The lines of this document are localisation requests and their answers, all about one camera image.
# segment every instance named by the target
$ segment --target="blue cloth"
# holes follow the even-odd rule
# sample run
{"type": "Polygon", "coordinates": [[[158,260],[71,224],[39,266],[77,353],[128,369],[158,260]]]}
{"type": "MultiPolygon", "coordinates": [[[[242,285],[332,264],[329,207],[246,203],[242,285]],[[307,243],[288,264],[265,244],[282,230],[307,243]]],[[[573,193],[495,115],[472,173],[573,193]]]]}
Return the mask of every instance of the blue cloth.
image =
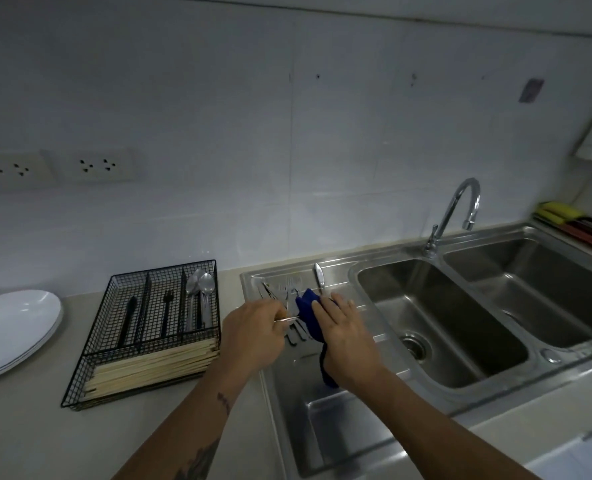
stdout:
{"type": "Polygon", "coordinates": [[[329,387],[337,388],[338,384],[332,379],[332,376],[327,374],[327,371],[325,371],[323,366],[325,354],[327,354],[327,343],[325,342],[323,331],[320,330],[316,315],[314,315],[314,310],[311,309],[311,304],[314,303],[314,301],[320,303],[320,297],[311,289],[307,288],[307,291],[305,291],[302,296],[296,298],[296,305],[298,305],[299,310],[298,316],[303,322],[305,322],[305,325],[307,325],[309,335],[311,335],[314,340],[322,342],[323,344],[323,351],[320,353],[320,358],[318,359],[318,362],[320,362],[320,372],[323,374],[323,382],[329,387]]]}

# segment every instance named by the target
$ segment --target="black wire basket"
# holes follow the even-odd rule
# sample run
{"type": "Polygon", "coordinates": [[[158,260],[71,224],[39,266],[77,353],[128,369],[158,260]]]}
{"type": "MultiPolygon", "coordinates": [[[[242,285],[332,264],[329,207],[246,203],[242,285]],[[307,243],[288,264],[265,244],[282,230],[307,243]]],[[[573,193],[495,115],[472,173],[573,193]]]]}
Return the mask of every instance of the black wire basket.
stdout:
{"type": "Polygon", "coordinates": [[[207,339],[216,339],[216,347],[220,349],[219,305],[215,260],[112,276],[60,406],[80,411],[146,390],[202,376],[204,372],[197,372],[112,395],[84,399],[84,384],[91,378],[94,368],[100,364],[207,339]],[[198,269],[210,273],[216,283],[216,289],[210,297],[211,317],[201,317],[202,319],[198,318],[199,296],[190,296],[185,292],[188,278],[198,269]],[[168,303],[168,319],[166,326],[163,327],[165,295],[168,301],[170,293],[173,294],[173,299],[168,303]],[[127,307],[130,300],[133,302],[134,297],[138,303],[133,310],[129,328],[126,329],[127,333],[124,335],[121,330],[127,307]],[[191,323],[187,327],[188,319],[191,319],[191,323]],[[198,322],[202,322],[200,328],[196,328],[198,322]]]}

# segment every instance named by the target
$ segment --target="faucet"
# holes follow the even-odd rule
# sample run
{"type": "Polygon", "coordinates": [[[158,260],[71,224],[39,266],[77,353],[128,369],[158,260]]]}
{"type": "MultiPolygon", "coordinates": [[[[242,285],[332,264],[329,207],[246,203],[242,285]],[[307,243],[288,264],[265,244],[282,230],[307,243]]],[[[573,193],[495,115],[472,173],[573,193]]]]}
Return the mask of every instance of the faucet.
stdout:
{"type": "Polygon", "coordinates": [[[447,212],[445,212],[440,225],[435,225],[432,228],[432,234],[429,236],[429,240],[423,248],[423,254],[425,254],[425,256],[431,258],[436,255],[436,246],[440,244],[445,227],[447,227],[447,224],[452,218],[454,209],[456,209],[456,205],[467,187],[471,187],[471,201],[469,202],[469,213],[465,218],[465,221],[462,223],[462,228],[465,230],[471,230],[474,226],[478,207],[480,206],[480,183],[476,178],[468,178],[459,185],[456,192],[453,194],[452,201],[450,202],[449,207],[447,207],[447,212]]]}

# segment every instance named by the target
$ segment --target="countertop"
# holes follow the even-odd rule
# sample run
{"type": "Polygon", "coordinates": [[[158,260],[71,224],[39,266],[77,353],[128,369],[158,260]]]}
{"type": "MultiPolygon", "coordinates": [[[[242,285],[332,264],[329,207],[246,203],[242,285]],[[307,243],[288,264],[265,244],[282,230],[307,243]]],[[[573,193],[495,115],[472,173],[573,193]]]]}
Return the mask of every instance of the countertop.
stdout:
{"type": "MultiPolygon", "coordinates": [[[[222,317],[244,302],[239,275],[251,269],[218,274],[222,317]]],[[[0,478],[108,479],[194,387],[190,381],[85,411],[60,408],[101,299],[102,292],[64,298],[59,330],[32,357],[0,376],[0,478]]],[[[592,430],[592,371],[472,430],[525,464],[592,430]]],[[[409,459],[368,477],[402,476],[421,478],[409,459]]],[[[209,473],[209,480],[234,477],[282,478],[259,375],[232,409],[209,473]]]]}

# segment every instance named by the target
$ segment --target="hand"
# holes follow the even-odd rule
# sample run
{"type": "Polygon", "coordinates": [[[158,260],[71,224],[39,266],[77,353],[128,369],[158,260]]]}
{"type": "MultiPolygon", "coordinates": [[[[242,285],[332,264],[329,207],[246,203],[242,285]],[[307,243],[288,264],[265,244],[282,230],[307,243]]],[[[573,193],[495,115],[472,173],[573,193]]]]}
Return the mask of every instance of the hand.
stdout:
{"type": "Polygon", "coordinates": [[[325,371],[336,383],[357,394],[374,374],[384,368],[372,334],[363,324],[356,305],[338,293],[332,293],[336,305],[322,296],[312,309],[327,342],[325,371]]]}
{"type": "Polygon", "coordinates": [[[220,359],[248,377],[278,358],[285,346],[287,310],[280,301],[260,299],[245,303],[225,317],[220,359]]]}

